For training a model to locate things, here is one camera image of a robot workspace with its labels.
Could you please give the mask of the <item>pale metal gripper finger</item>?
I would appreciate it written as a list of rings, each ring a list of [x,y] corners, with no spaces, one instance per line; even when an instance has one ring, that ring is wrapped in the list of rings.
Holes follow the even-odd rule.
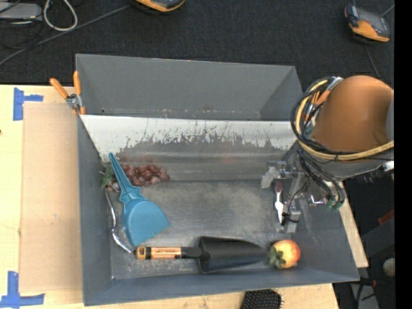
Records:
[[[286,178],[286,162],[275,161],[267,164],[267,171],[262,176],[261,188],[267,189],[272,185],[274,180],[282,180]]]
[[[279,232],[285,234],[295,233],[301,212],[292,200],[286,203],[283,202],[283,185],[280,181],[276,181],[274,185],[274,208],[279,222]]]

